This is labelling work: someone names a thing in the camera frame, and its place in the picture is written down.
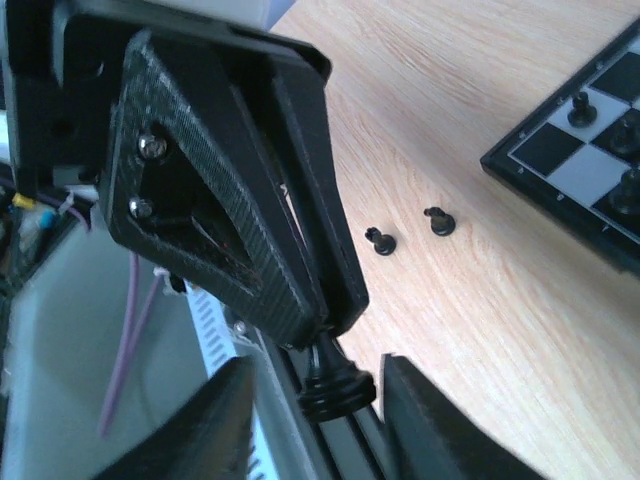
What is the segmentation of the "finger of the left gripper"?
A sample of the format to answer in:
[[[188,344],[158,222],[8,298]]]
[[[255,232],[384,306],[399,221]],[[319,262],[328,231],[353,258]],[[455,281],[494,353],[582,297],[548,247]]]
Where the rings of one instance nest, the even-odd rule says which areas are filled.
[[[285,172],[307,241],[334,337],[346,333],[369,304],[369,294],[337,187],[324,83],[312,74],[272,80],[276,119],[283,130]]]
[[[247,103],[255,65],[236,47],[134,35],[101,209],[119,244],[303,348],[327,305]]]

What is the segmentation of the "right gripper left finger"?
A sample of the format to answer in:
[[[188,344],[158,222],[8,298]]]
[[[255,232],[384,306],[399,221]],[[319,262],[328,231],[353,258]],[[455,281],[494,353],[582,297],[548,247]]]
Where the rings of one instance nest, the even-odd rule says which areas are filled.
[[[198,391],[165,424],[97,474],[96,478],[200,479],[198,473],[202,465],[198,457],[204,442],[198,438],[198,434],[206,407],[197,405]]]

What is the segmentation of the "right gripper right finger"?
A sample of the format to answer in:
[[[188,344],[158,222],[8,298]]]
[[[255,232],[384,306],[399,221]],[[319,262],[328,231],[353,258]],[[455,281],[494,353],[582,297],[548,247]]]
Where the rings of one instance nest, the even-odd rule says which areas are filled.
[[[476,426],[405,356],[382,361],[392,479],[540,479]]]

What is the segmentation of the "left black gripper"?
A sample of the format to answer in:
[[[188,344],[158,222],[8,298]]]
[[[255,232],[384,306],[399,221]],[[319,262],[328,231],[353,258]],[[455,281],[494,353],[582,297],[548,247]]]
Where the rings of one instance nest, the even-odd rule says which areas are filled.
[[[54,185],[56,168],[99,170],[107,160],[110,111],[121,89],[124,52],[139,31],[293,50],[331,72],[315,47],[263,33],[220,13],[151,1],[7,1],[4,99],[16,187]]]

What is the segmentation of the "black chess piece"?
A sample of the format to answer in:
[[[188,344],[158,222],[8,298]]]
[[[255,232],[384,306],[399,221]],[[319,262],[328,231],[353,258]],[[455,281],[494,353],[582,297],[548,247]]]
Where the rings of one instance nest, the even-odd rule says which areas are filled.
[[[376,395],[373,376],[347,359],[327,331],[320,332],[298,395],[304,416],[312,423],[335,420],[369,406]]]
[[[390,234],[382,233],[376,227],[369,227],[365,232],[365,238],[373,245],[374,251],[381,256],[389,256],[394,253],[397,242]]]
[[[429,207],[424,210],[424,215],[430,219],[430,227],[438,236],[448,236],[454,232],[456,221],[452,215],[446,213],[440,207]]]
[[[631,168],[622,174],[619,184],[610,192],[609,201],[620,214],[639,214],[638,168]]]

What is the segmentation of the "black pawn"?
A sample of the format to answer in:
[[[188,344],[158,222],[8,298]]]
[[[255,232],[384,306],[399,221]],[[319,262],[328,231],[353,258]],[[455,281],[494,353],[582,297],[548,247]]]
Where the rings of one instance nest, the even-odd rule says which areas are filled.
[[[632,156],[639,151],[639,126],[626,118],[617,124],[610,139],[611,150],[620,156]]]
[[[595,122],[597,115],[597,108],[591,104],[587,92],[580,91],[572,97],[572,109],[567,114],[567,120],[572,127],[589,127]]]

